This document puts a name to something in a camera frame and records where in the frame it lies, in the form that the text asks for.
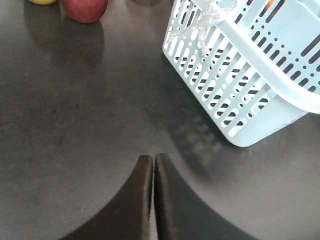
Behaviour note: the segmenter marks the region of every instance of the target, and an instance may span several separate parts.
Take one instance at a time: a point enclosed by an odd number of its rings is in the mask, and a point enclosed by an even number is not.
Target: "apple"
[[[57,0],[29,0],[29,1],[34,3],[34,4],[48,5],[48,4],[53,4]]]
[[[61,0],[61,3],[70,18],[79,23],[90,24],[104,15],[108,0]]]

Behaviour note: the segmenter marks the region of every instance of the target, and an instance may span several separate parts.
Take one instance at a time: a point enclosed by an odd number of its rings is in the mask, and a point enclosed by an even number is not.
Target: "yellow fruit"
[[[53,4],[57,0],[29,0],[29,1],[34,3],[34,4],[48,5],[48,4]]]

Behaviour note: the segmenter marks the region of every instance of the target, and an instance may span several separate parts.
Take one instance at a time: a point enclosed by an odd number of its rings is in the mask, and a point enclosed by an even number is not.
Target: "light blue plastic basket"
[[[268,9],[268,0],[238,0],[207,30],[205,56],[198,30],[168,42],[171,30],[199,20],[206,3],[175,0],[163,52],[231,143],[250,146],[320,113],[320,0],[275,0]]]

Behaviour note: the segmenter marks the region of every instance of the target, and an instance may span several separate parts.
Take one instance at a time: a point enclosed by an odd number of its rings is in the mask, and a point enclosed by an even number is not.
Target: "dark curved object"
[[[167,154],[155,158],[154,196],[159,240],[256,240],[206,205]]]
[[[60,240],[147,240],[153,161],[140,156],[131,175],[96,216]]]

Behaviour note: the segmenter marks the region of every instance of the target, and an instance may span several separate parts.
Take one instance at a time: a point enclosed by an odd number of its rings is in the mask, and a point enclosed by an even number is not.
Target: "basket slot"
[[[233,119],[239,114],[239,109],[234,107],[231,111],[229,111],[228,116],[221,122],[221,126],[225,128],[229,123],[233,121]]]
[[[251,107],[250,112],[254,115],[258,114],[276,95],[277,94],[270,89],[259,101],[256,102],[255,105]]]
[[[216,119],[219,119],[221,115],[227,110],[227,108],[230,106],[231,100],[230,98],[225,98],[222,105],[215,111],[214,117]]]
[[[282,7],[284,3],[285,3],[285,0],[278,0],[273,3],[274,8],[270,7],[267,14],[267,18],[265,19],[266,23],[269,23],[274,18],[274,16],[277,14],[277,12],[279,11],[279,9]]]
[[[261,90],[261,88],[263,87],[261,84],[259,83],[257,84],[259,79],[261,78],[257,73],[253,75],[250,81],[243,87],[241,92],[235,95],[235,97],[232,99],[231,108],[242,108],[244,104],[248,104],[257,95],[259,90]],[[257,91],[257,92],[255,94],[248,94],[252,89],[254,89],[254,91]],[[223,118],[226,117],[226,115],[228,115],[229,113],[230,111],[226,111],[222,117]]]
[[[234,77],[233,82],[224,90],[226,96],[229,96],[231,99],[233,99],[236,96],[235,92],[233,92],[233,89],[234,89],[235,85],[238,83],[238,80],[241,80],[244,77],[245,73],[247,72],[247,70],[249,68],[250,68],[250,66],[248,64],[245,64],[243,66],[243,68],[241,68],[240,72]],[[221,96],[222,95],[221,95],[221,90],[220,89],[217,92],[215,92],[214,95],[211,94],[211,96],[208,97],[208,99],[210,99],[210,103],[208,104],[207,107],[209,109],[213,109],[214,107],[218,106],[219,105],[219,101],[222,100]]]
[[[185,29],[187,26],[191,24],[195,13],[196,9],[194,9],[194,3],[190,2],[187,11],[183,14],[181,21],[179,21],[181,29]]]
[[[247,103],[247,104],[243,104],[243,103],[238,103],[236,101],[234,101],[234,103],[232,103],[230,105],[230,108],[241,108],[241,112],[242,113],[249,113],[251,108],[256,104],[256,102],[258,102],[260,99],[263,98],[263,96],[270,90],[270,87],[268,84],[265,84],[260,91],[252,98],[252,100]],[[225,130],[228,132],[228,134],[231,136],[231,134],[234,132],[234,130],[232,130],[232,128],[234,126],[236,126],[238,124],[238,122],[241,120],[241,118],[243,118],[243,114],[238,114],[232,122],[230,122],[226,127]]]
[[[178,63],[178,61],[179,61],[179,59],[181,57],[181,52],[183,51],[184,45],[185,45],[185,42],[183,40],[179,40],[179,44],[175,45],[174,51],[172,53],[173,61],[175,63]]]
[[[188,8],[190,7],[191,4],[192,4],[192,2],[187,0],[187,1],[184,1],[184,4],[182,4],[179,7],[179,12],[176,15],[176,18],[178,19],[179,26],[182,26],[183,23],[185,22],[185,18],[186,18],[187,13],[192,12],[190,9],[188,10]]]
[[[191,69],[193,67],[193,65],[191,64],[186,64],[188,63],[188,58],[190,56],[190,48],[189,47],[186,47],[184,49],[182,49],[183,54],[182,54],[182,57],[180,56],[179,58],[181,59],[180,63],[179,63],[179,69],[180,70],[185,70],[185,69]]]
[[[247,13],[242,17],[238,25],[243,29],[250,28],[259,14],[263,11],[268,1],[269,0],[253,1],[253,3],[250,4],[248,11],[246,11]]]
[[[217,61],[217,64],[212,68],[212,71],[213,72],[217,72],[218,71],[218,67],[217,66],[220,66],[223,62],[224,62],[224,59],[227,57],[229,51],[232,49],[232,45],[230,43],[228,43],[223,51],[223,53],[221,54],[219,60]],[[208,85],[209,85],[209,81],[206,81],[203,88],[202,88],[202,92],[208,88]]]
[[[189,82],[191,85],[194,85],[194,84],[197,84],[198,83],[198,79],[199,79],[199,73],[201,72],[202,70],[202,64],[201,63],[198,63],[197,66],[196,64],[193,65],[193,68],[192,70],[190,71],[190,75],[189,75]]]
[[[207,71],[203,72],[201,77],[199,77],[198,84],[197,84],[196,89],[195,89],[195,91],[197,93],[200,93],[204,89],[205,84],[207,82],[208,83],[210,82],[210,81],[208,81],[208,77],[209,77],[209,72],[207,72]]]
[[[301,57],[305,57],[319,42],[320,42],[320,34],[316,36],[315,39],[312,40],[310,44],[305,47],[305,49],[303,49],[303,51],[300,54]]]
[[[217,88],[223,88],[223,86],[225,85],[225,89],[227,88],[228,83],[227,82],[227,76],[229,73],[232,72],[232,70],[234,70],[234,66],[238,63],[238,60],[241,58],[241,55],[238,53],[235,53],[235,56],[233,57],[233,60],[231,61],[231,63],[227,66],[226,70],[224,71],[224,73],[219,77],[219,75],[216,76],[217,79],[219,79],[217,85],[215,87]],[[213,96],[215,95],[216,91],[214,91],[214,89],[211,89],[211,91],[209,91],[207,88],[206,92],[203,94],[202,96],[202,100],[205,102],[207,99],[213,98]]]

